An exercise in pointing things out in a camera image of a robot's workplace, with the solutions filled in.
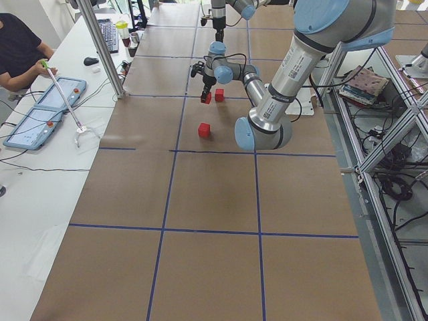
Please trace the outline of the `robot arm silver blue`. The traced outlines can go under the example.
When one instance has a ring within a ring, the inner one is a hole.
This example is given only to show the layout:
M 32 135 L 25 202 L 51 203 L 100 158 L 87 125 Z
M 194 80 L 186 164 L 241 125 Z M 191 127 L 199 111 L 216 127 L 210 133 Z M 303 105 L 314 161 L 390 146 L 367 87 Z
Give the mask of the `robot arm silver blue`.
M 230 6 L 240 18 L 248 21 L 255 14 L 256 10 L 263 6 L 268 5 L 270 1 L 262 0 L 215 0 L 211 1 L 211 8 L 209 10 L 208 18 L 212 21 L 215 30 L 215 40 L 223 42 L 224 30 L 227 27 L 226 22 L 226 7 Z
M 290 48 L 273 80 L 265 86 L 254 66 L 227 60 L 223 43 L 226 1 L 211 4 L 215 41 L 205 61 L 193 65 L 191 76 L 203 77 L 202 102 L 216 83 L 242 82 L 253 107 L 247 116 L 237 119 L 235 141 L 248 151 L 273 150 L 287 144 L 292 124 L 286 110 L 317 63 L 338 44 L 346 51 L 357 51 L 390 42 L 397 5 L 396 1 L 295 2 Z

